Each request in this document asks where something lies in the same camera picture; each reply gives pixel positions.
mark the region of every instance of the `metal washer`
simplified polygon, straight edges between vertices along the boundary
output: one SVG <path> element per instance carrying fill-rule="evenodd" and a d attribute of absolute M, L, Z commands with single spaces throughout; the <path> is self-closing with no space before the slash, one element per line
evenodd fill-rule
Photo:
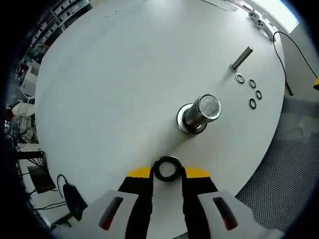
<path fill-rule="evenodd" d="M 243 77 L 242 74 L 236 74 L 235 78 L 236 78 L 236 81 L 238 81 L 240 84 L 245 83 L 245 78 Z"/>
<path fill-rule="evenodd" d="M 253 88 L 253 89 L 256 88 L 256 82 L 253 79 L 249 79 L 248 83 L 249 83 L 251 88 Z"/>
<path fill-rule="evenodd" d="M 256 90 L 255 91 L 255 96 L 257 97 L 257 99 L 261 100 L 263 95 L 261 94 L 260 90 Z"/>
<path fill-rule="evenodd" d="M 257 107 L 257 103 L 256 103 L 256 101 L 255 101 L 254 98 L 250 98 L 250 99 L 249 99 L 249 106 L 250 106 L 250 108 L 252 108 L 253 110 Z"/>

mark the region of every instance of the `white round table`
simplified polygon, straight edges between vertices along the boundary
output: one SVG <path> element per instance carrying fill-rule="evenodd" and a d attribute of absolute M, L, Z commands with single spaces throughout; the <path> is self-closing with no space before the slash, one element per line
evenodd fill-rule
<path fill-rule="evenodd" d="M 279 37 L 275 44 L 283 59 Z M 247 46 L 254 51 L 239 67 L 241 85 L 228 67 Z M 101 4 L 66 29 L 41 63 L 38 138 L 52 178 L 65 175 L 88 204 L 163 155 L 208 171 L 219 190 L 235 195 L 268 149 L 284 86 L 272 42 L 242 9 L 201 0 Z M 177 111 L 205 93 L 219 98 L 221 117 L 188 136 Z M 148 237 L 186 231 L 180 180 L 155 179 Z"/>

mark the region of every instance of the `white wall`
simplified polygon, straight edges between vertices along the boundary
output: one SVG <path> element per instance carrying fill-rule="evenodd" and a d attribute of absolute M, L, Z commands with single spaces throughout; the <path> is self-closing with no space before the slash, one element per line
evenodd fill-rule
<path fill-rule="evenodd" d="M 252 0 L 266 9 L 284 28 L 291 32 L 298 25 L 297 17 L 282 0 Z"/>
<path fill-rule="evenodd" d="M 290 37 L 299 46 L 310 66 L 318 75 L 319 58 L 302 23 L 299 23 L 290 33 Z M 294 96 L 308 101 L 319 102 L 319 91 L 314 89 L 315 76 L 306 65 L 296 46 L 285 36 L 281 36 L 281 40 L 285 56 L 287 82 Z"/>

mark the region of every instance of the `shelf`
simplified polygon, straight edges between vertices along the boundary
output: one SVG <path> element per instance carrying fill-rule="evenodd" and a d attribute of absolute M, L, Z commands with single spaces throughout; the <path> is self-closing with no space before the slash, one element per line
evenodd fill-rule
<path fill-rule="evenodd" d="M 83 0 L 74 0 L 73 2 L 71 2 L 68 6 L 64 7 L 64 9 L 59 12 L 59 13 L 56 13 L 54 12 L 57 16 L 61 15 L 62 13 L 64 13 L 65 11 L 67 11 L 70 7 L 74 6 L 76 3 L 79 3 L 80 1 L 83 1 Z"/>
<path fill-rule="evenodd" d="M 90 3 L 86 3 L 85 5 L 81 6 L 79 9 L 77 9 L 75 12 L 71 13 L 67 19 L 63 20 L 58 27 L 62 26 L 67 20 L 69 20 L 71 18 L 71 16 L 73 16 L 74 14 L 76 14 L 79 10 L 81 10 L 82 8 L 86 7 L 87 5 L 89 5 Z"/>
<path fill-rule="evenodd" d="M 53 18 L 49 24 L 44 28 L 44 30 L 41 30 L 41 34 L 39 34 L 39 36 L 36 38 L 36 40 L 31 44 L 31 48 L 40 40 L 42 39 L 46 33 L 51 29 L 51 27 L 54 25 L 53 23 L 56 21 L 55 18 Z"/>
<path fill-rule="evenodd" d="M 56 5 L 54 5 L 52 7 L 52 10 L 54 11 L 59 5 L 61 5 L 65 0 L 61 0 L 60 2 L 58 2 Z"/>
<path fill-rule="evenodd" d="M 49 37 L 55 32 L 56 29 L 58 29 L 58 24 L 57 24 L 57 23 L 56 23 L 55 25 L 53 25 L 53 26 L 48 30 L 48 32 L 42 37 L 42 39 L 43 39 L 43 38 L 46 38 L 46 40 L 49 39 Z"/>

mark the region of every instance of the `window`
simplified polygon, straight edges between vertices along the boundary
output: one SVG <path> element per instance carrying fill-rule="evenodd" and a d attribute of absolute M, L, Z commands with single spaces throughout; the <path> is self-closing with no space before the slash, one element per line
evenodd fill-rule
<path fill-rule="evenodd" d="M 299 21 L 290 10 L 288 5 L 285 5 L 281 0 L 251 0 L 260 7 L 269 12 L 286 30 L 292 32 L 298 25 Z"/>

